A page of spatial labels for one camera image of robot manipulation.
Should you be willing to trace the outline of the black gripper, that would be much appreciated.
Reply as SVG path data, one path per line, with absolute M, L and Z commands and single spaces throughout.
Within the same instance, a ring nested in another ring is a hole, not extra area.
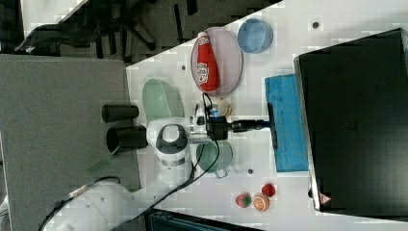
M 233 133 L 243 133 L 262 130 L 268 127 L 269 121 L 262 119 L 241 119 L 232 123 L 228 122 L 225 116 L 213 116 L 207 119 L 207 135 L 212 141 L 227 140 L 230 131 Z

